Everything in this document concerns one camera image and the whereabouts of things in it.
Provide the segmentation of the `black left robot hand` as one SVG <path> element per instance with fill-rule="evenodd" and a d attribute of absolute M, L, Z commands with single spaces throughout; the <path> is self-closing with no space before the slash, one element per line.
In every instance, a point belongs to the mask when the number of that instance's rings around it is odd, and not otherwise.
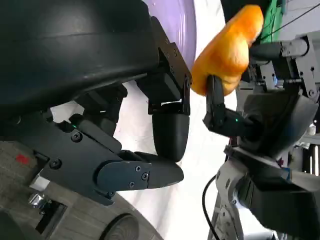
<path fill-rule="evenodd" d="M 148 99 L 155 154 L 114 138 L 131 81 Z M 191 84 L 141 0 L 0 3 L 0 138 L 45 161 L 43 178 L 93 201 L 184 179 Z"/>

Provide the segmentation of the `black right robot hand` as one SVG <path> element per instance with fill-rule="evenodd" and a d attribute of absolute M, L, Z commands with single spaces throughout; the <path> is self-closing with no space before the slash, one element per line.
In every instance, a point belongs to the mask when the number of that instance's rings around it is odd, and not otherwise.
<path fill-rule="evenodd" d="M 222 80 L 208 76 L 207 129 L 238 138 L 252 154 L 280 157 L 302 138 L 318 111 L 319 47 L 316 32 L 251 47 L 247 72 L 253 92 L 245 95 L 241 112 L 226 108 Z"/>

